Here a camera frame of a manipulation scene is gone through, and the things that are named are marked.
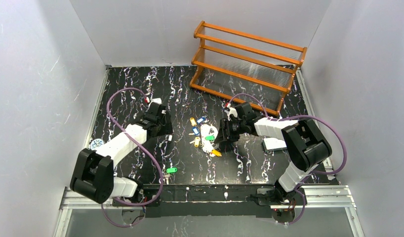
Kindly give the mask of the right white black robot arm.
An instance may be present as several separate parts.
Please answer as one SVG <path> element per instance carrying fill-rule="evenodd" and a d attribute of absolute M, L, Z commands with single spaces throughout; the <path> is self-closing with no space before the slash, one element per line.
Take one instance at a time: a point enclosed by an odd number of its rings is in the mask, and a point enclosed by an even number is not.
<path fill-rule="evenodd" d="M 277 139 L 287 149 L 289 165 L 274 189 L 266 193 L 279 201 L 293 197 L 301 181 L 332 154 L 330 144 L 312 119 L 272 120 L 254 112 L 248 102 L 230 108 L 220 121 L 214 143 L 236 142 L 244 133 Z"/>

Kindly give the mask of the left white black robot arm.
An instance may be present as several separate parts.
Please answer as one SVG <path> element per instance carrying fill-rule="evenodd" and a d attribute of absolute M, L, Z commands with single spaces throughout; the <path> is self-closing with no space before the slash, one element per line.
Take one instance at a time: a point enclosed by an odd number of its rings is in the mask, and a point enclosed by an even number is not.
<path fill-rule="evenodd" d="M 165 105 L 152 102 L 147 112 L 125 131 L 96 149 L 79 152 L 70 189 L 102 204 L 109 198 L 131 198 L 141 187 L 135 179 L 116 177 L 114 168 L 148 139 L 172 134 L 170 114 Z"/>

